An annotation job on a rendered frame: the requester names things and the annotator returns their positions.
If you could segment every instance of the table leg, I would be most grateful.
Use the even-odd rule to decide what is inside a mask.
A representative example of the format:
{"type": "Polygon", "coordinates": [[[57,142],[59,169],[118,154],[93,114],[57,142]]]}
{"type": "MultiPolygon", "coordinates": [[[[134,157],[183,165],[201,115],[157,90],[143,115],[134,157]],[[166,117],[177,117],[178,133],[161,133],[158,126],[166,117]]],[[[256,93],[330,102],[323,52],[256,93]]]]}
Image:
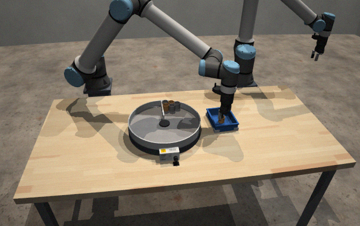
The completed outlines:
{"type": "Polygon", "coordinates": [[[46,226],[59,226],[49,203],[35,203],[35,207],[46,226]]]}
{"type": "Polygon", "coordinates": [[[322,196],[328,188],[328,185],[331,182],[335,172],[336,170],[322,172],[317,182],[317,186],[316,188],[314,188],[313,194],[311,194],[311,197],[306,207],[304,208],[303,213],[301,214],[301,217],[297,222],[296,226],[306,226],[308,224],[319,202],[321,201],[322,196]]]}

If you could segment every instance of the object in blue bin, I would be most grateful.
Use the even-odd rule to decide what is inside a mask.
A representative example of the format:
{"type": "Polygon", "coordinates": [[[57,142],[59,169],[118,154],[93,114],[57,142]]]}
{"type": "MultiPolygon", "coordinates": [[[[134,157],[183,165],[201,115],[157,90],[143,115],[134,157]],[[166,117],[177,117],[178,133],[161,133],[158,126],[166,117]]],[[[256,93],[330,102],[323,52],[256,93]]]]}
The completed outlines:
{"type": "Polygon", "coordinates": [[[218,132],[225,132],[225,131],[237,131],[239,129],[238,125],[239,122],[236,120],[235,116],[233,115],[232,111],[229,111],[225,115],[225,122],[220,124],[218,122],[218,112],[219,107],[217,108],[207,108],[207,118],[209,122],[211,123],[211,126],[213,128],[213,131],[215,133],[218,132]]]}

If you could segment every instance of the wooden table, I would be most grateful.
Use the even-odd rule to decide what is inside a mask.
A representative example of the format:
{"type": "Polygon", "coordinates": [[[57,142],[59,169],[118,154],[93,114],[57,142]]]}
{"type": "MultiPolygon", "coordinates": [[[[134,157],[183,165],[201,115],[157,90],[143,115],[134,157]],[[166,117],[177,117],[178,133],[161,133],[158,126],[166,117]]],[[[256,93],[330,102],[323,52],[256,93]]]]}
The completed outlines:
{"type": "Polygon", "coordinates": [[[297,225],[307,225],[334,173],[356,161],[286,86],[237,90],[239,130],[215,134],[206,109],[220,106],[210,90],[54,100],[14,195],[35,203],[57,225],[52,201],[162,192],[322,172],[297,225]],[[180,166],[138,150],[128,117],[138,106],[176,100],[201,117],[201,137],[180,166]]]}

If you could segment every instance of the concrete floor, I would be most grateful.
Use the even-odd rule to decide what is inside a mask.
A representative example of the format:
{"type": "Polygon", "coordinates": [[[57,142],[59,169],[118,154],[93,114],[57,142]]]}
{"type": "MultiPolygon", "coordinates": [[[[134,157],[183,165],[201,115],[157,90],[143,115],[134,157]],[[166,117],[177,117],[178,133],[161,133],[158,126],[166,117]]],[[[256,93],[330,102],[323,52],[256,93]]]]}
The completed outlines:
{"type": "MultiPolygon", "coordinates": [[[[336,172],[309,225],[360,226],[360,37],[332,35],[317,62],[306,35],[256,35],[259,86],[287,85],[357,161],[336,172]]],[[[236,36],[200,37],[233,60],[236,36]]],[[[52,100],[84,97],[64,69],[87,42],[0,47],[0,226],[42,225],[13,196],[52,100]]],[[[112,95],[211,89],[199,58],[172,38],[115,40],[105,53],[112,95]]],[[[53,202],[61,226],[292,226],[320,174],[145,195],[53,202]]]]}

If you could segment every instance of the gray wall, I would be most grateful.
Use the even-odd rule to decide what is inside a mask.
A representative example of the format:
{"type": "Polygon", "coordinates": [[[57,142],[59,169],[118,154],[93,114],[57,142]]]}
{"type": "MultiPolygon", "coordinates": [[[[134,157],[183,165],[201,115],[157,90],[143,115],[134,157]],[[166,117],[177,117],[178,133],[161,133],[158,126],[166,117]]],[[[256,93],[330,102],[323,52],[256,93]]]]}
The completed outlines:
{"type": "MultiPolygon", "coordinates": [[[[0,0],[0,46],[90,40],[111,0],[0,0]]],[[[334,34],[360,36],[360,0],[303,0],[315,13],[336,15],[334,34]]],[[[154,4],[197,36],[237,35],[243,0],[155,0],[154,4]]],[[[254,34],[314,33],[280,0],[260,0],[254,34]]],[[[133,16],[117,36],[168,36],[133,16]]]]}

